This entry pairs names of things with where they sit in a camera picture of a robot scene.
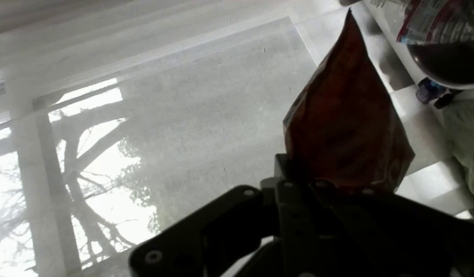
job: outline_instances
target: brown paper bag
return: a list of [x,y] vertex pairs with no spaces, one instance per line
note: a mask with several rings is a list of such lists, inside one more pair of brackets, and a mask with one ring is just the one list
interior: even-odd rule
[[284,119],[286,153],[308,181],[394,192],[414,159],[355,19]]

